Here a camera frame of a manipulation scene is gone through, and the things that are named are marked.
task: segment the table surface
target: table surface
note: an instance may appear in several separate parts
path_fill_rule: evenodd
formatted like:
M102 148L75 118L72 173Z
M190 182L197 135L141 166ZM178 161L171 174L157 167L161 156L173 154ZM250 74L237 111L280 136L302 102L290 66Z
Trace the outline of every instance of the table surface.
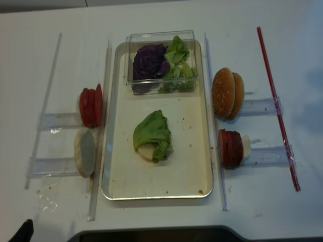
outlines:
M0 240L8 241L27 218L34 220L32 241L66 241L86 230L211 225L227 226L247 239L323 236L322 11L320 0L232 0L0 15ZM96 220L88 222L88 180L34 179L24 189L58 33L79 35L75 44L102 50L85 53L82 57L97 65L77 73L82 77L91 70L96 83L104 78L108 36L114 52L132 33L184 29L194 30L202 52L206 32L213 75L230 67L245 83L255 77L265 83L257 26L283 105L300 192L287 168L237 170L226 178L230 210L225 212L215 172L213 192L205 199L112 202L99 192ZM204 56L203 65L207 77Z

